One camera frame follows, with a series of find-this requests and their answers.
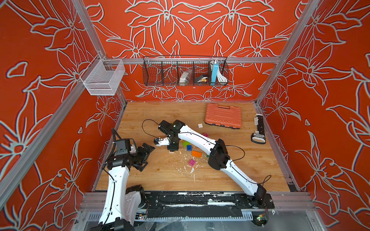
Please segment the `pink lego brick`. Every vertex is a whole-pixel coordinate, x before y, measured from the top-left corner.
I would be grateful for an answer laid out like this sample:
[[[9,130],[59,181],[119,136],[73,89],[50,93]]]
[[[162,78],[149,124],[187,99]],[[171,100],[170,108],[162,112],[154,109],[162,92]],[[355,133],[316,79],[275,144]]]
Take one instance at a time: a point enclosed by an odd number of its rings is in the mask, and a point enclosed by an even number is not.
[[[193,160],[193,159],[191,159],[191,160],[189,161],[189,165],[190,165],[190,166],[192,166],[192,167],[195,165],[195,163],[196,163],[196,162],[195,162],[195,160]]]

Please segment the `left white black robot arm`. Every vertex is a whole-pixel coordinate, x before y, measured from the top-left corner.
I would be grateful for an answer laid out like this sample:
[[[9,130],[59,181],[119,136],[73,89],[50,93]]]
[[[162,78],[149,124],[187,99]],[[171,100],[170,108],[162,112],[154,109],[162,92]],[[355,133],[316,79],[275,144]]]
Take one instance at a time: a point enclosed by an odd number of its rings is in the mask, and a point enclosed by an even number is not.
[[[91,231],[133,231],[137,210],[148,206],[143,186],[127,187],[131,168],[142,172],[155,147],[137,146],[134,139],[121,138],[111,129],[113,147],[102,170],[108,174],[108,189],[102,215]]]

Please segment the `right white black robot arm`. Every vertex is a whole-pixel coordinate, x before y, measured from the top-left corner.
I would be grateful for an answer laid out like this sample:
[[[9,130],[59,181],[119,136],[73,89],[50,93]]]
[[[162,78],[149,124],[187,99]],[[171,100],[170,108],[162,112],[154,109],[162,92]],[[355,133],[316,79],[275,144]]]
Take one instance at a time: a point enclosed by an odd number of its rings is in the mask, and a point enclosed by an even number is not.
[[[201,135],[180,120],[169,123],[163,120],[159,131],[166,135],[165,138],[156,138],[156,146],[167,146],[171,152],[177,151],[180,140],[187,141],[202,150],[208,157],[211,168],[219,170],[229,176],[243,192],[252,197],[252,201],[260,205],[265,203],[267,191],[261,183],[257,183],[247,176],[228,154],[227,147],[222,139],[214,140]]]

